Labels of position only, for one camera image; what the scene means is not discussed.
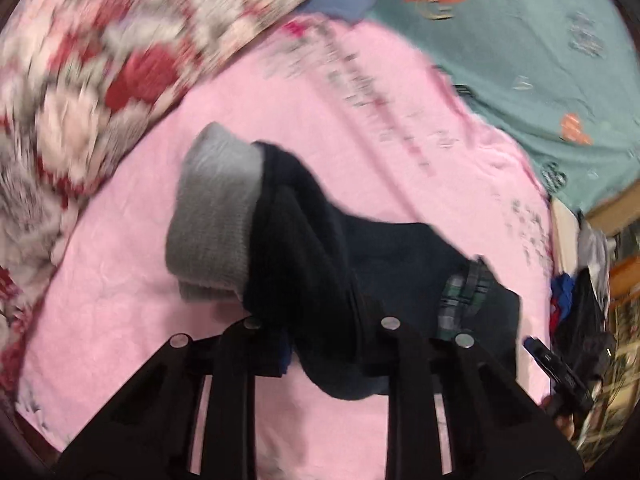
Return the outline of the wooden headboard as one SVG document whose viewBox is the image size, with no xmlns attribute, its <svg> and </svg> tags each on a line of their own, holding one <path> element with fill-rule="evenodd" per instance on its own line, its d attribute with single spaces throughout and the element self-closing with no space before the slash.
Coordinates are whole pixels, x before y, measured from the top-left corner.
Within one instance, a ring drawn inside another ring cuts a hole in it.
<svg viewBox="0 0 640 480">
<path fill-rule="evenodd" d="M 587 214 L 590 226 L 606 236 L 614 236 L 640 217 L 640 181 L 637 180 L 612 200 L 597 206 Z"/>
</svg>

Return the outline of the pink floral bed sheet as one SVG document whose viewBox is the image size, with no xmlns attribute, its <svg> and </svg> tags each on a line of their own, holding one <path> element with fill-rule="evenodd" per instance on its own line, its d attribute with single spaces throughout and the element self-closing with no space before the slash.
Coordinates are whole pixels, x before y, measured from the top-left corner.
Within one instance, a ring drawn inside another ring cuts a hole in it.
<svg viewBox="0 0 640 480">
<path fill-rule="evenodd" d="M 82 214 L 16 404 L 57 450 L 171 335 L 213 336 L 242 315 L 235 302 L 184 302 L 165 266 L 180 166 L 212 122 L 294 153 L 352 214 L 427 223 L 483 257 L 520 297 L 522 333 L 547 337 L 547 199 L 518 144 L 389 30 L 294 18 L 190 91 Z"/>
</svg>

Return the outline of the red floral pillow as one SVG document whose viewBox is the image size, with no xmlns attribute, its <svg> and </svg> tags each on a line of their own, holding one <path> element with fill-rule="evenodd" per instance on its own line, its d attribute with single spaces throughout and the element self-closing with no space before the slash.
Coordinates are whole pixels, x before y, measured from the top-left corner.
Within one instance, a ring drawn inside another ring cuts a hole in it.
<svg viewBox="0 0 640 480">
<path fill-rule="evenodd" d="M 90 197 L 194 84 L 306 0 L 22 0 L 1 33 L 1 396 Z"/>
</svg>

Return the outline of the grey folded garment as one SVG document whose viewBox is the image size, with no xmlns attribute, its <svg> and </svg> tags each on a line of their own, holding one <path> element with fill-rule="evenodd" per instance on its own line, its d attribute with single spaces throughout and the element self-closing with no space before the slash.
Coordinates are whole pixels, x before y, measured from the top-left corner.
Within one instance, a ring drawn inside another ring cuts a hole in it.
<svg viewBox="0 0 640 480">
<path fill-rule="evenodd" d="M 607 306 L 611 300 L 611 258 L 608 238 L 603 231 L 595 229 L 585 217 L 579 219 L 577 242 L 578 268 L 587 268 L 597 300 Z"/>
</svg>

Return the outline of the cream quilted folded blanket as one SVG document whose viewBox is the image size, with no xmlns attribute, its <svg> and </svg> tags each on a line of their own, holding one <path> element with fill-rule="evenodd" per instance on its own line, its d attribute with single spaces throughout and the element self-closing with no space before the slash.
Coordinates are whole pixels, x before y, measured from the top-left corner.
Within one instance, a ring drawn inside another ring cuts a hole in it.
<svg viewBox="0 0 640 480">
<path fill-rule="evenodd" d="M 578 218 L 556 197 L 550 200 L 550 214 L 554 272 L 574 275 L 578 268 Z"/>
</svg>

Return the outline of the teal heart-print quilt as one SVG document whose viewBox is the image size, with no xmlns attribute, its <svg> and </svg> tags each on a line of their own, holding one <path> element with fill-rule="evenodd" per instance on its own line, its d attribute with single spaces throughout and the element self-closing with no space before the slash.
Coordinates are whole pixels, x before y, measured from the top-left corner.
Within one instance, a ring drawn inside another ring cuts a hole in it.
<svg viewBox="0 0 640 480">
<path fill-rule="evenodd" d="M 370 17 L 421 49 L 587 211 L 639 175 L 639 63 L 611 0 L 378 0 Z"/>
</svg>

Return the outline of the red garment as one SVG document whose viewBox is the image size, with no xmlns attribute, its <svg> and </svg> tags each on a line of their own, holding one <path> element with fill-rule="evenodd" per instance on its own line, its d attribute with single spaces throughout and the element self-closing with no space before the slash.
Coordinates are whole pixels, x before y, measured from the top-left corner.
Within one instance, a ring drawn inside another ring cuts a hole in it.
<svg viewBox="0 0 640 480">
<path fill-rule="evenodd" d="M 553 339 L 554 333 L 558 328 L 559 322 L 562 320 L 562 309 L 556 304 L 550 304 L 550 316 L 549 316 L 549 336 Z"/>
</svg>

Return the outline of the blue garment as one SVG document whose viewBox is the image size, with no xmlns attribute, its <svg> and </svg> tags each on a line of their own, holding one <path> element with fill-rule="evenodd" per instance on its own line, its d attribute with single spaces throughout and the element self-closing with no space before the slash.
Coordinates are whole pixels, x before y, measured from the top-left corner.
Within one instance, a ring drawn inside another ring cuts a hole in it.
<svg viewBox="0 0 640 480">
<path fill-rule="evenodd" d="M 551 280 L 551 303 L 562 309 L 561 322 L 570 314 L 574 287 L 575 280 L 567 273 L 557 275 Z"/>
</svg>

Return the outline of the dark navy pants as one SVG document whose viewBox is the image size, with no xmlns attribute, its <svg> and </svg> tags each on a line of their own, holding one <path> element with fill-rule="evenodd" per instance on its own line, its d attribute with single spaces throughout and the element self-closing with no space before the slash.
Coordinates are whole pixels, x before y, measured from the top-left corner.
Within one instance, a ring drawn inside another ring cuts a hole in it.
<svg viewBox="0 0 640 480">
<path fill-rule="evenodd" d="M 352 216 L 291 153 L 207 126 L 186 153 L 165 245 L 186 298 L 234 295 L 274 327 L 329 396 L 362 400 L 373 333 L 386 316 L 424 338 L 472 336 L 516 369 L 521 305 L 482 258 L 423 223 Z"/>
</svg>

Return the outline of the black garment at right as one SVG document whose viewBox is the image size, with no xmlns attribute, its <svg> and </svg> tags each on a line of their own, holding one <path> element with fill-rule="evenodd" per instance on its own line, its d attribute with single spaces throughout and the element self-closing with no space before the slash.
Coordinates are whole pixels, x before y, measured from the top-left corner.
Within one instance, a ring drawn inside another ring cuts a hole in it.
<svg viewBox="0 0 640 480">
<path fill-rule="evenodd" d="M 552 337 L 552 347 L 585 385 L 604 379 L 616 341 L 605 329 L 605 316 L 593 291 L 588 268 L 577 274 L 570 313 Z"/>
</svg>

